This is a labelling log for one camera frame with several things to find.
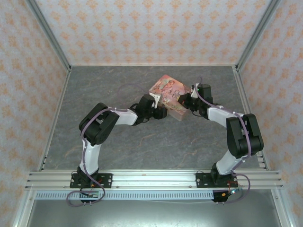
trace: floral wallpaper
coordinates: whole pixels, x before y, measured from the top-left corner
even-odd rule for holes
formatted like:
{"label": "floral wallpaper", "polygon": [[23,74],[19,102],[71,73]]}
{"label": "floral wallpaper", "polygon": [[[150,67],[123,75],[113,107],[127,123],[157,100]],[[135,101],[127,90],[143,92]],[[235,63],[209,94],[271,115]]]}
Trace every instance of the floral wallpaper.
{"label": "floral wallpaper", "polygon": [[71,65],[236,64],[270,0],[37,0]]}
{"label": "floral wallpaper", "polygon": [[12,226],[38,167],[65,76],[26,2],[0,1],[1,226]]}
{"label": "floral wallpaper", "polygon": [[272,169],[303,223],[303,2],[282,0],[241,72]]}

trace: white robotic arm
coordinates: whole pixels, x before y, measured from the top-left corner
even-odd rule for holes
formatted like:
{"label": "white robotic arm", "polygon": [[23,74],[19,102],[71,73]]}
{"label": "white robotic arm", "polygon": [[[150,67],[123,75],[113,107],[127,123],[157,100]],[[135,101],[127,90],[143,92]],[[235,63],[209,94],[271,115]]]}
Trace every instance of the white robotic arm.
{"label": "white robotic arm", "polygon": [[[126,112],[113,109],[111,110],[111,112],[116,113],[119,116],[115,125],[120,125],[120,124],[133,125],[138,118],[137,114],[130,109],[128,109]],[[85,149],[85,145],[87,144],[85,157],[84,157],[86,163],[86,170],[89,175],[92,175],[94,172],[96,172],[99,169],[98,158],[99,158],[99,153],[102,143],[92,146],[87,139],[85,140],[86,142],[83,140],[82,142],[83,142],[83,151]],[[81,160],[80,169],[84,172],[83,160]]]}
{"label": "white robotic arm", "polygon": [[93,179],[98,176],[98,157],[102,143],[108,138],[115,125],[138,125],[151,117],[162,119],[167,116],[167,109],[159,105],[160,95],[145,94],[139,103],[127,110],[118,110],[107,107],[103,103],[97,104],[79,124],[83,134],[82,160],[74,176],[73,185],[90,187],[92,185],[89,175]]}
{"label": "white robotic arm", "polygon": [[226,128],[228,151],[213,165],[210,175],[214,186],[224,187],[228,181],[233,181],[231,179],[234,169],[248,157],[249,150],[250,155],[255,155],[263,149],[263,139],[255,115],[238,114],[214,104],[208,84],[193,85],[192,94],[181,95],[178,102],[192,112],[199,111],[200,116]]}

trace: perforated strip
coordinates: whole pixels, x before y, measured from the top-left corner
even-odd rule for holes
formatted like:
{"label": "perforated strip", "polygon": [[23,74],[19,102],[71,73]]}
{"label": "perforated strip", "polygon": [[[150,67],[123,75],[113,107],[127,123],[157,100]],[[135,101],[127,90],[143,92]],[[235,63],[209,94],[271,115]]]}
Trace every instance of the perforated strip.
{"label": "perforated strip", "polygon": [[[71,191],[37,191],[36,200],[65,200]],[[92,191],[96,197],[73,193],[70,200],[97,200],[102,191]],[[107,191],[105,200],[210,200],[214,198],[212,190],[196,191]]]}

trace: cardboard box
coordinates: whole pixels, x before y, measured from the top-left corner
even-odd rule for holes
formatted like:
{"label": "cardboard box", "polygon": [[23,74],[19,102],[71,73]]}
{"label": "cardboard box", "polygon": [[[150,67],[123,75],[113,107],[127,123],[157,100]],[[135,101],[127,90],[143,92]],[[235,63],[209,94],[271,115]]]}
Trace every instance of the cardboard box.
{"label": "cardboard box", "polygon": [[183,120],[188,113],[188,109],[178,103],[178,99],[180,95],[191,93],[191,90],[169,75],[161,77],[149,92],[161,95],[160,103],[164,104],[168,108],[168,114],[178,121]]}

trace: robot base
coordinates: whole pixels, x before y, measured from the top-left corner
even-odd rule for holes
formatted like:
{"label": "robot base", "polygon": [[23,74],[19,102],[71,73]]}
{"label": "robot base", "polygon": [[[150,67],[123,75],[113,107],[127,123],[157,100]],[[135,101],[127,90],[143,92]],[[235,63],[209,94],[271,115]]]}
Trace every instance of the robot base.
{"label": "robot base", "polygon": [[[98,170],[91,175],[93,179],[98,181],[104,188],[111,188],[113,182],[113,174],[98,173]],[[84,172],[78,167],[78,171],[71,175],[70,188],[100,188],[94,184]]]}
{"label": "robot base", "polygon": [[228,188],[229,186],[236,188],[238,187],[236,181],[237,178],[229,174],[220,176],[219,181],[217,180],[215,183],[211,173],[196,173],[197,188]]}

